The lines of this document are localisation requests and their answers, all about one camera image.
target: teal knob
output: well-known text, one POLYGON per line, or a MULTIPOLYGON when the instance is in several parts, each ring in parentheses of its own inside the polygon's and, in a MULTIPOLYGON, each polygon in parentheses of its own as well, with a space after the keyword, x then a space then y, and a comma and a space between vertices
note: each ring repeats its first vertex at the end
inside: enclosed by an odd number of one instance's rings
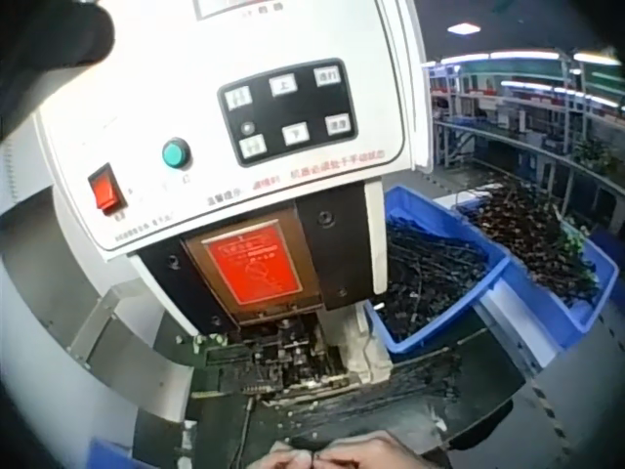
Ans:
POLYGON ((170 168, 179 169, 191 160, 191 150, 183 139, 172 139, 163 147, 163 161, 170 168))

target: blue crate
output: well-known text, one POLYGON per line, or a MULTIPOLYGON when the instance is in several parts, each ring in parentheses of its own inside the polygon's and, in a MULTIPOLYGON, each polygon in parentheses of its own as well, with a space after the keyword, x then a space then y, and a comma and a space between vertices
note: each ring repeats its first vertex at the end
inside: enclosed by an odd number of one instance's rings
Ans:
MULTIPOLYGON (((459 204, 458 207, 472 209, 478 208, 479 204, 479 200, 472 200, 459 204)), ((579 234, 579 231, 566 222, 562 222, 562 228, 573 235, 579 234)), ((585 261, 593 262, 597 267, 596 275, 600 291, 595 298, 594 306, 585 301, 577 301, 568 308, 551 290, 535 283, 529 277, 525 265, 512 254, 513 260, 501 276, 540 321, 544 330, 563 349, 577 343, 590 330, 618 278, 618 267, 614 261, 590 239, 584 242, 582 256, 585 261)))
POLYGON ((445 329, 466 311, 467 307, 474 304, 501 277, 510 262, 510 257, 505 249, 490 242, 477 228, 417 192, 396 186, 386 192, 385 205, 387 218, 397 217, 412 220, 424 231, 433 235, 474 242, 488 255, 486 276, 451 308, 401 342, 397 343, 393 339, 371 304, 369 302, 365 304, 365 311, 371 318, 373 327, 382 337, 387 349, 393 354, 404 354, 415 347, 422 346, 426 339, 445 329))

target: fluorescent light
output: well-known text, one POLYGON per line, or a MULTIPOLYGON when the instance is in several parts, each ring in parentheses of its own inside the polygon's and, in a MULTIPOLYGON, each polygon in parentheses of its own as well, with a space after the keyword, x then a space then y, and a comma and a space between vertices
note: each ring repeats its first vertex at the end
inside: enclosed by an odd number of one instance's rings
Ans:
POLYGON ((492 59, 544 59, 556 61, 560 58, 557 52, 542 51, 504 51, 490 54, 492 59))
POLYGON ((507 81, 504 80, 501 82, 501 86, 512 86, 516 88, 524 88, 525 84, 522 81, 507 81))
POLYGON ((577 53, 573 56, 578 62, 586 62, 588 64, 599 64, 599 65, 621 65, 617 59, 613 59, 608 56, 601 56, 599 54, 586 54, 583 52, 577 53))
POLYGON ((542 83, 525 83, 522 81, 507 81, 501 82, 502 86, 509 86, 513 88, 525 88, 527 90, 541 90, 541 91, 554 91, 553 86, 543 85, 542 83))
POLYGON ((448 57, 440 61, 440 63, 443 65, 449 65, 459 64, 461 62, 486 61, 488 60, 488 57, 488 54, 469 54, 467 56, 448 57))
POLYGON ((591 100, 599 105, 604 105, 608 107, 618 107, 618 103, 607 100, 606 98, 600 98, 599 96, 594 95, 584 95, 581 91, 575 90, 567 90, 561 86, 553 88, 549 85, 543 85, 541 83, 525 83, 523 81, 507 81, 504 80, 501 82, 502 86, 509 86, 513 88, 524 88, 528 90, 543 90, 543 91, 554 91, 556 93, 567 93, 569 95, 575 95, 577 98, 586 98, 587 100, 591 100))
POLYGON ((595 103, 599 103, 600 105, 609 106, 609 107, 618 107, 618 103, 614 101, 607 100, 605 98, 600 98, 599 96, 591 96, 590 101, 594 101, 595 103))
POLYGON ((449 32, 453 32, 454 34, 461 34, 466 36, 467 34, 474 34, 476 32, 481 31, 481 27, 475 26, 469 22, 462 22, 460 24, 456 24, 455 26, 451 26, 447 29, 449 32))

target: control panel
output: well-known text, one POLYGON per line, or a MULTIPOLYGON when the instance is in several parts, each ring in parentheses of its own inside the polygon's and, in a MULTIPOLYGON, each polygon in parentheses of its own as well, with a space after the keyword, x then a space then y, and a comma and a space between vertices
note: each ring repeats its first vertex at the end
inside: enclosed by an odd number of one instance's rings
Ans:
POLYGON ((225 86, 220 98, 243 166, 357 135, 348 75, 339 60, 239 80, 225 86))
POLYGON ((112 53, 38 119, 56 183, 103 256, 427 168, 427 84, 408 47, 420 31, 400 3, 103 0, 112 53))

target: machine label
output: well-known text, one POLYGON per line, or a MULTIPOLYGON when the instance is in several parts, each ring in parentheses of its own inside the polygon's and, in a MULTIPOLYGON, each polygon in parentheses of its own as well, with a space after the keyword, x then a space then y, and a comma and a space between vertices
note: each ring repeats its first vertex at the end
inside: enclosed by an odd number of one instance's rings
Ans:
POLYGON ((203 244, 239 305, 302 291, 277 221, 203 244))

